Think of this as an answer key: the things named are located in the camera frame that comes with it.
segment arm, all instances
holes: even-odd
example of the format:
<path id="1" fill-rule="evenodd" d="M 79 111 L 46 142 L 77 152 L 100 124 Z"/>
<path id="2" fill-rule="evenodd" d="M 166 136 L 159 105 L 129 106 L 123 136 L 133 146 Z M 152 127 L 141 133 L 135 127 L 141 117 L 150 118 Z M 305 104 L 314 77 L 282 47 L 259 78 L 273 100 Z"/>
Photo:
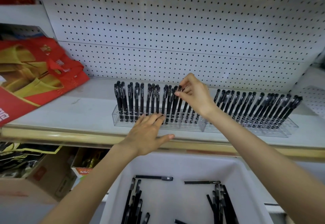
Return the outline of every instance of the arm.
<path id="1" fill-rule="evenodd" d="M 323 223 L 325 185 L 221 111 L 193 74 L 175 95 L 211 122 L 243 157 L 272 197 L 296 223 Z"/>
<path id="2" fill-rule="evenodd" d="M 161 114 L 142 115 L 125 139 L 110 149 L 87 177 L 47 214 L 41 224 L 89 223 L 125 166 L 135 157 L 146 155 L 174 138 L 173 134 L 156 138 L 164 119 Z"/>

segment white plastic bin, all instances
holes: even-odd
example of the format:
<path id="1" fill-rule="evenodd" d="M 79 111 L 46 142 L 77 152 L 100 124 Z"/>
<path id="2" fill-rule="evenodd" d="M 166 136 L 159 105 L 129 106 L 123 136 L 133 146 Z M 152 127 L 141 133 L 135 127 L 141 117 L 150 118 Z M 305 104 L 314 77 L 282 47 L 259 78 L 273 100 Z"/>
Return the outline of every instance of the white plastic bin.
<path id="1" fill-rule="evenodd" d="M 148 224 L 212 224 L 213 213 L 206 194 L 214 185 L 184 185 L 184 181 L 220 180 L 226 185 L 240 224 L 272 224 L 264 203 L 255 193 L 244 164 L 236 158 L 153 152 L 130 162 L 110 189 L 100 224 L 121 223 L 132 177 L 172 176 L 173 181 L 142 179 L 142 218 Z"/>

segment person's right arm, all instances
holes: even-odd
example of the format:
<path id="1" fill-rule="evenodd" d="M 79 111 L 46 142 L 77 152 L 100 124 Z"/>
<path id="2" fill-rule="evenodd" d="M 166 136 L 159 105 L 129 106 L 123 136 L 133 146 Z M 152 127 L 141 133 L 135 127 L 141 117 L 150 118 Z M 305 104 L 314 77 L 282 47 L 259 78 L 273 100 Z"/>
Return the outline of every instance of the person's right arm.
<path id="1" fill-rule="evenodd" d="M 299 223 L 324 223 L 325 185 L 220 110 L 209 90 L 193 74 L 175 94 L 211 122 L 249 165 L 290 218 Z"/>

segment pen holder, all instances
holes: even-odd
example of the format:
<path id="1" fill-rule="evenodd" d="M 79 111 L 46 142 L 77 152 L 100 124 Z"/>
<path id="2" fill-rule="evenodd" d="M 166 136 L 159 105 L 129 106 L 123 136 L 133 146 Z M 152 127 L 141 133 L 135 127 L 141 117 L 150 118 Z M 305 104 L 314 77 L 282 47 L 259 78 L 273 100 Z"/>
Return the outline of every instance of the pen holder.
<path id="1" fill-rule="evenodd" d="M 140 113 L 139 116 L 136 116 L 134 111 L 133 113 L 128 112 L 127 116 L 128 119 L 126 121 L 124 112 L 120 114 L 116 105 L 112 113 L 114 126 L 133 127 L 136 122 L 136 118 L 140 116 Z M 254 120 L 246 118 L 244 120 L 244 122 L 238 123 L 257 136 L 288 138 L 298 128 L 298 126 L 290 118 L 287 118 L 285 121 L 269 119 Z M 220 133 L 220 131 L 210 124 L 206 119 L 198 116 L 195 112 L 193 113 L 193 111 L 188 113 L 176 113 L 174 116 L 172 116 L 172 114 L 169 116 L 167 115 L 164 124 L 160 127 L 160 129 Z"/>

